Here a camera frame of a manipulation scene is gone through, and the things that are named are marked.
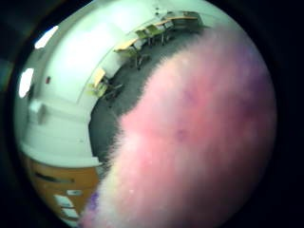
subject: paper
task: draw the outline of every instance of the paper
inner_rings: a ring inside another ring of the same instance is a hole
[[[72,201],[68,197],[60,196],[60,195],[54,195],[54,197],[57,201],[57,204],[62,207],[73,207],[74,206]]]
[[[70,218],[75,218],[77,219],[79,216],[77,214],[77,212],[74,209],[71,208],[63,208],[64,213],[66,214],[66,216],[70,217]]]

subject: desk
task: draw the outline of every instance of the desk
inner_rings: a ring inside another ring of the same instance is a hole
[[[199,19],[198,17],[195,16],[173,16],[173,17],[167,17],[165,20],[196,20]]]
[[[163,26],[164,24],[166,24],[166,23],[168,23],[168,22],[170,22],[171,20],[170,19],[164,19],[164,20],[162,20],[162,21],[160,21],[160,22],[157,22],[157,23],[155,23],[155,24],[153,24],[154,26]]]
[[[102,81],[104,76],[105,71],[102,68],[97,68],[94,77],[94,87],[97,87],[97,85]]]
[[[121,44],[117,45],[115,48],[114,48],[114,51],[119,51],[119,50],[125,50],[129,47],[133,47],[135,50],[137,50],[134,46],[134,44],[139,40],[139,38],[133,38],[131,40],[127,40],[127,41],[124,41],[122,42]]]

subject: pink fuzzy object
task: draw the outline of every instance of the pink fuzzy object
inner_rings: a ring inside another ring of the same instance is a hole
[[[270,159],[276,100],[243,31],[210,28],[146,82],[120,118],[85,228],[210,228],[250,197]]]

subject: white wall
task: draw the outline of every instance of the white wall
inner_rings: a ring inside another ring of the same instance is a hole
[[[113,48],[134,37],[134,29],[160,20],[155,17],[155,7],[160,13],[198,11],[207,26],[234,24],[219,9],[200,0],[101,0],[88,4],[61,23],[47,46],[35,51],[28,61],[35,68],[35,99],[46,112],[40,124],[28,123],[22,142],[26,153],[52,165],[98,164],[92,158],[88,137],[90,112],[97,98],[86,94],[86,86],[93,82],[98,66],[108,77],[115,75],[122,62]]]

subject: chair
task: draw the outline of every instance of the chair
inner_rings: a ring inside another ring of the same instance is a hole
[[[136,30],[135,33],[138,35],[138,37],[141,39],[141,40],[147,40],[148,42],[148,45],[150,46],[150,37],[148,34],[146,34],[144,32],[144,30]]]
[[[137,69],[141,69],[141,58],[140,53],[134,49],[133,47],[129,47],[127,49],[121,49],[117,50],[117,53],[119,53],[121,56],[127,58],[128,61],[131,61],[131,67],[132,67],[132,61],[134,62],[134,66]]]
[[[107,90],[107,84],[99,83],[97,86],[95,86],[94,84],[89,84],[88,88],[89,91],[87,92],[87,94],[101,98],[104,96]]]
[[[126,57],[129,61],[133,61],[134,66],[137,70],[141,69],[141,65],[143,63],[144,59],[149,59],[149,55],[141,55],[136,49],[133,47],[129,47],[127,49],[121,49],[121,50],[116,50],[117,53],[122,55],[123,57]]]
[[[107,85],[107,91],[103,98],[109,101],[112,98],[116,98],[117,94],[119,93],[119,88],[123,86],[123,84],[113,85],[109,82],[109,79],[104,78],[104,83]]]
[[[161,36],[161,44],[164,45],[164,30],[157,28],[154,25],[149,25],[146,27],[149,32],[151,43],[155,41],[157,36]]]

